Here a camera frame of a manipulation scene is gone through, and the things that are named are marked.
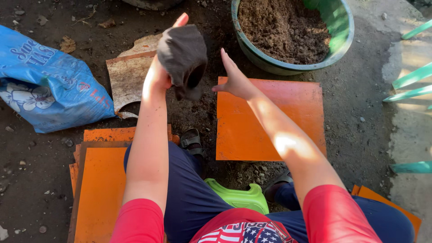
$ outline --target american flag print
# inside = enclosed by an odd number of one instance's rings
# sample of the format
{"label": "american flag print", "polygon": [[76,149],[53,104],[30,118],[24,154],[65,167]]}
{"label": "american flag print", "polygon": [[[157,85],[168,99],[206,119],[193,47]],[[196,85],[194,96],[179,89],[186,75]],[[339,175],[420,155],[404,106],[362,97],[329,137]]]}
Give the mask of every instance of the american flag print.
{"label": "american flag print", "polygon": [[198,243],[297,243],[297,241],[285,228],[269,221],[225,225],[202,236]]}

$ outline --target red sleeve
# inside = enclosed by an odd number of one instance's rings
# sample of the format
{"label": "red sleeve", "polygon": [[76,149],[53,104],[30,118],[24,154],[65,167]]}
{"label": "red sleeve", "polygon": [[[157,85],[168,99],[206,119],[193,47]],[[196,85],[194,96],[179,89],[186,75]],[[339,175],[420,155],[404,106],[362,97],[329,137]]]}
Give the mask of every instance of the red sleeve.
{"label": "red sleeve", "polygon": [[134,199],[120,209],[110,243],[162,243],[163,215],[149,199]]}
{"label": "red sleeve", "polygon": [[303,217],[310,243],[381,242],[351,195],[336,185],[309,191],[303,202]]}

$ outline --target teal metal bar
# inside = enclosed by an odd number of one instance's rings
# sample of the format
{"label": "teal metal bar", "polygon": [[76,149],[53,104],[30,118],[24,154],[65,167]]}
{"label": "teal metal bar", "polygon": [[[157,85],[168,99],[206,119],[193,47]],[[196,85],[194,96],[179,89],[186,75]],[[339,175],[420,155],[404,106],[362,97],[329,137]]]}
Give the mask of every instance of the teal metal bar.
{"label": "teal metal bar", "polygon": [[392,85],[393,88],[397,90],[429,76],[432,76],[432,62],[411,72],[410,74],[403,76],[400,79],[395,80]]}
{"label": "teal metal bar", "polygon": [[407,39],[417,35],[418,33],[422,32],[426,29],[429,29],[430,27],[432,27],[432,20],[429,20],[428,22],[426,22],[426,23],[420,25],[419,27],[411,30],[410,32],[404,34],[402,36],[402,39],[407,40]]}
{"label": "teal metal bar", "polygon": [[383,100],[383,102],[393,102],[400,99],[408,99],[411,97],[425,95],[429,93],[432,93],[432,85],[387,97]]}
{"label": "teal metal bar", "polygon": [[432,173],[432,161],[393,164],[390,165],[390,168],[395,173]]}

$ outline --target tire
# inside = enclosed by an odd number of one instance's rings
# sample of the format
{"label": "tire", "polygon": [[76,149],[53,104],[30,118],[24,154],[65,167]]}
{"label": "tire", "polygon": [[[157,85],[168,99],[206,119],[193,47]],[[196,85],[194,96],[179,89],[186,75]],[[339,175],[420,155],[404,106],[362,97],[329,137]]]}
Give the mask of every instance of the tire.
{"label": "tire", "polygon": [[130,5],[148,10],[167,10],[184,0],[123,0]]}

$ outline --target hand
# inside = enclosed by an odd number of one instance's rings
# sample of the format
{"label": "hand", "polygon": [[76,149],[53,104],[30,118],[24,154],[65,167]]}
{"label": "hand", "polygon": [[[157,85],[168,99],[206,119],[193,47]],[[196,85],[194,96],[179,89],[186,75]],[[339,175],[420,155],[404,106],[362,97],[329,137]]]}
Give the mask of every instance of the hand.
{"label": "hand", "polygon": [[[184,26],[188,20],[189,16],[187,13],[183,13],[172,27]],[[171,78],[159,62],[157,55],[153,58],[152,64],[147,72],[144,87],[160,91],[165,91],[171,87]]]}
{"label": "hand", "polygon": [[257,89],[249,79],[240,71],[233,60],[228,56],[225,50],[220,49],[223,66],[228,75],[228,81],[225,84],[216,85],[212,91],[228,92],[245,100],[250,99],[251,95]]}

